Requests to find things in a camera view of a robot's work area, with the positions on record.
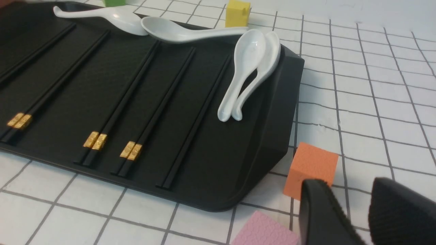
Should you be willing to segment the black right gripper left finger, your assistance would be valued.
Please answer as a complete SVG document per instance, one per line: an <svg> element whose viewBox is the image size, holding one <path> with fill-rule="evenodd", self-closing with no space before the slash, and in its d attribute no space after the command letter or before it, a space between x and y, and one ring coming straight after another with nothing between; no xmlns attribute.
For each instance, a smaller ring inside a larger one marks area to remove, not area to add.
<svg viewBox="0 0 436 245"><path fill-rule="evenodd" d="M364 244L331 188L321 179L302 182L299 229L302 245Z"/></svg>

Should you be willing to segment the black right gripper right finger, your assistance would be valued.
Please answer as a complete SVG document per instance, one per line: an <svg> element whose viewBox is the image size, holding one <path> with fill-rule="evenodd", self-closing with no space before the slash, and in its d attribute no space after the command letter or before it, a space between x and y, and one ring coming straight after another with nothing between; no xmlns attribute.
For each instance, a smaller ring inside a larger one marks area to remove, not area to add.
<svg viewBox="0 0 436 245"><path fill-rule="evenodd" d="M386 177L372 186L369 229L375 245L434 245L436 203Z"/></svg>

